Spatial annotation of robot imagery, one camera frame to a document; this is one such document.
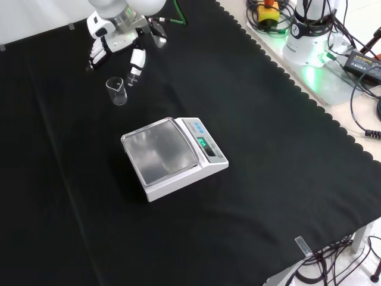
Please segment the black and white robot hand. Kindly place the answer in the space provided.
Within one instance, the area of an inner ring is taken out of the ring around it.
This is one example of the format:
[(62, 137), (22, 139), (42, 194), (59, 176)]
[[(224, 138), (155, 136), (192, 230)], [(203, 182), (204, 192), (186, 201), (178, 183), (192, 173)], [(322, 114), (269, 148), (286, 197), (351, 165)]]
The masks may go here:
[(113, 18), (102, 18), (96, 11), (87, 19), (90, 35), (94, 38), (89, 54), (89, 68), (97, 69), (108, 57), (132, 49), (131, 70), (126, 84), (134, 86), (146, 63), (143, 37), (152, 35), (151, 22), (131, 8), (125, 8)]

